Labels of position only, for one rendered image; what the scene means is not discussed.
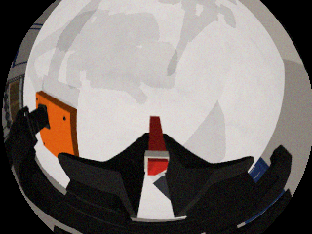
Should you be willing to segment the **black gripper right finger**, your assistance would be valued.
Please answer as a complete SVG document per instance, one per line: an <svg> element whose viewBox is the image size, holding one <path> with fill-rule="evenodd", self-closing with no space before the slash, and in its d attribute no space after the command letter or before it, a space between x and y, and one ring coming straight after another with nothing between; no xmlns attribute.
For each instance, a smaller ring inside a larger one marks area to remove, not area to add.
<svg viewBox="0 0 312 234"><path fill-rule="evenodd" d="M168 134L164 134L164 142L165 152L169 153L165 176L175 218L187 215L187 210L202 198L212 184L248 172L254 163L254 156L245 156L212 164L183 148Z"/></svg>

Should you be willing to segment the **red peg with white band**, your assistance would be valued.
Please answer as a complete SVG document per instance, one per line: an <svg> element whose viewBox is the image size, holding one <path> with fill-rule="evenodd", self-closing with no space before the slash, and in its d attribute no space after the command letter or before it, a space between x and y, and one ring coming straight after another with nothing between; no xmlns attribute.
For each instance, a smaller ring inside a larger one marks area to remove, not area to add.
<svg viewBox="0 0 312 234"><path fill-rule="evenodd" d="M149 120L149 141L148 151L144 152L144 171L149 176L166 172L169 161L169 153L165 152L163 126L161 126L160 116L151 116Z"/></svg>

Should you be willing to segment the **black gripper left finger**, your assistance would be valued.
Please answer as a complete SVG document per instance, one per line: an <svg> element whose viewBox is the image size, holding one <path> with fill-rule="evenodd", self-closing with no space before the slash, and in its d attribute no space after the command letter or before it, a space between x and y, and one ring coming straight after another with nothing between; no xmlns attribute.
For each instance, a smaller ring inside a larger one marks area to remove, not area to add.
<svg viewBox="0 0 312 234"><path fill-rule="evenodd" d="M58 153L58 162L69 179L97 190L120 196L131 218L137 218L144 184L144 152L148 151L149 133L137 137L133 144L106 161L95 161Z"/></svg>

